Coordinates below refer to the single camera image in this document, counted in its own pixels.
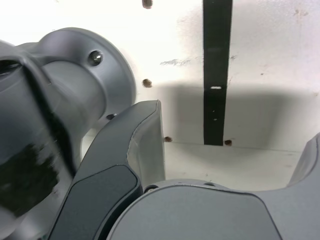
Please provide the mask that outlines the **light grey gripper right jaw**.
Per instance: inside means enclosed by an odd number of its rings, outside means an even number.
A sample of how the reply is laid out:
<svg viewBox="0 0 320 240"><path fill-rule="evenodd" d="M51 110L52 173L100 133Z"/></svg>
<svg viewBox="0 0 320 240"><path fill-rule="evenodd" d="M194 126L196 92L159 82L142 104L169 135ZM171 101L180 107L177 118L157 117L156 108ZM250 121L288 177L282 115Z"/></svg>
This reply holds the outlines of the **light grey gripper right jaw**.
<svg viewBox="0 0 320 240"><path fill-rule="evenodd" d="M166 183L135 200L109 240L317 240L320 138L305 146L289 184L245 192Z"/></svg>

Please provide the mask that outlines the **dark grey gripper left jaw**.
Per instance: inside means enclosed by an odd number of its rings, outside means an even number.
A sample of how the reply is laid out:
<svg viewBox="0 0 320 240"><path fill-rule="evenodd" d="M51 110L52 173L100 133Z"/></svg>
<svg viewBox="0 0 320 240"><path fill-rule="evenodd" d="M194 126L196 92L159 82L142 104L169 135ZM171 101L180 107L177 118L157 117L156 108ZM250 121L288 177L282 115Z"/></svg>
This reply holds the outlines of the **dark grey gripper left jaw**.
<svg viewBox="0 0 320 240"><path fill-rule="evenodd" d="M164 179L161 102L141 101L116 115L94 138L49 239L102 239L145 187Z"/></svg>

